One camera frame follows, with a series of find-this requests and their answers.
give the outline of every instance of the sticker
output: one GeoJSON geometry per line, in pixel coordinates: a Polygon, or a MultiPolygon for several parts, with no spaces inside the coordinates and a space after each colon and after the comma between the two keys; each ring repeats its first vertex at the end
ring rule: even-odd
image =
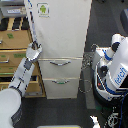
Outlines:
{"type": "Polygon", "coordinates": [[[12,33],[8,33],[7,35],[8,35],[8,38],[9,38],[9,39],[13,39],[13,38],[14,38],[14,36],[13,36],[12,33]]]}
{"type": "Polygon", "coordinates": [[[49,5],[47,3],[38,3],[37,7],[40,17],[49,17],[49,5]]]}
{"type": "Polygon", "coordinates": [[[19,14],[20,13],[20,9],[11,9],[11,10],[7,10],[7,12],[9,13],[9,14],[19,14]]]}
{"type": "Polygon", "coordinates": [[[17,53],[17,54],[13,54],[14,58],[23,58],[26,57],[26,53],[17,53]]]}
{"type": "Polygon", "coordinates": [[[9,69],[13,69],[13,68],[11,67],[11,68],[9,68],[9,69]]]}
{"type": "Polygon", "coordinates": [[[2,58],[5,58],[6,56],[5,55],[1,55],[2,58]]]}

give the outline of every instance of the cabinet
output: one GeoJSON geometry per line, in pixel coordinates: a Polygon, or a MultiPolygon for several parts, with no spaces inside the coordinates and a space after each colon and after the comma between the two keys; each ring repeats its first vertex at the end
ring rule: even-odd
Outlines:
{"type": "Polygon", "coordinates": [[[91,0],[24,0],[48,99],[77,98],[91,0]]]}
{"type": "MultiPolygon", "coordinates": [[[[9,18],[7,30],[0,31],[0,90],[8,88],[22,58],[26,57],[28,44],[32,42],[30,30],[21,30],[23,18],[21,18],[19,30],[12,31],[14,19],[15,18],[9,18]]],[[[45,97],[38,62],[35,63],[35,68],[25,97],[45,97]]]]}

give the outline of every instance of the logo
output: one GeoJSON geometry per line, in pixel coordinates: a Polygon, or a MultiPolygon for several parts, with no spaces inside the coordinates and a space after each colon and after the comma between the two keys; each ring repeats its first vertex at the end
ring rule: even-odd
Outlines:
{"type": "Polygon", "coordinates": [[[115,82],[120,85],[120,83],[122,83],[122,80],[125,78],[125,74],[127,73],[127,71],[124,68],[120,68],[120,72],[119,74],[117,74],[117,77],[114,79],[115,82]]]}
{"type": "Polygon", "coordinates": [[[45,12],[46,12],[46,7],[45,7],[44,5],[42,5],[41,8],[40,8],[40,11],[41,11],[42,13],[45,13],[45,12]]]}

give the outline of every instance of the drawer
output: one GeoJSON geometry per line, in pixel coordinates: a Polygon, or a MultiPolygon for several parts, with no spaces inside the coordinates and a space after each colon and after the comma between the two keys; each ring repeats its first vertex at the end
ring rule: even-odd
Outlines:
{"type": "Polygon", "coordinates": [[[82,59],[58,59],[40,61],[42,78],[72,78],[80,77],[82,59]]]}
{"type": "Polygon", "coordinates": [[[30,42],[30,33],[27,30],[0,31],[0,49],[23,49],[27,48],[30,42]]]}
{"type": "MultiPolygon", "coordinates": [[[[0,67],[0,77],[13,76],[17,67],[0,67]]],[[[35,65],[32,75],[39,75],[38,65],[35,65]]]]}
{"type": "Polygon", "coordinates": [[[26,49],[23,50],[0,50],[0,66],[18,66],[26,49]]]}
{"type": "MultiPolygon", "coordinates": [[[[3,78],[0,78],[2,80],[2,82],[0,82],[0,91],[3,90],[3,89],[6,89],[8,88],[8,85],[10,84],[10,81],[12,79],[12,77],[4,77],[3,78]]],[[[26,90],[26,93],[25,93],[25,97],[27,96],[41,96],[42,95],[42,89],[40,87],[40,81],[39,81],[39,77],[37,76],[36,79],[34,80],[31,80],[29,85],[28,85],[28,88],[26,90]]]]}
{"type": "Polygon", "coordinates": [[[44,79],[47,99],[77,98],[79,79],[44,79]]]}

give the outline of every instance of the black cable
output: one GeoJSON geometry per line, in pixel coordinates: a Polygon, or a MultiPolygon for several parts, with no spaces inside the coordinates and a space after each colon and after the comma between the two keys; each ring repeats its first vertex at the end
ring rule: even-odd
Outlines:
{"type": "Polygon", "coordinates": [[[99,2],[100,4],[104,4],[106,2],[106,0],[96,0],[97,2],[99,2]]]}

